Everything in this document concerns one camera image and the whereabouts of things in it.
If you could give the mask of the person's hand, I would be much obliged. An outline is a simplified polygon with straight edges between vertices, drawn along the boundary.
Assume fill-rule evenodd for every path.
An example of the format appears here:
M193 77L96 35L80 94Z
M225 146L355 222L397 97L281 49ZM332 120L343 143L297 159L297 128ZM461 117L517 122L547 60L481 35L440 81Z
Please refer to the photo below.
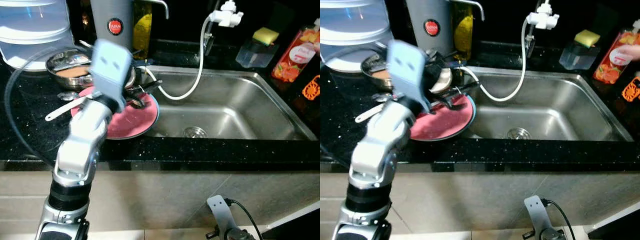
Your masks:
M640 45L621 45L614 50L618 57L625 62L638 61L640 59Z

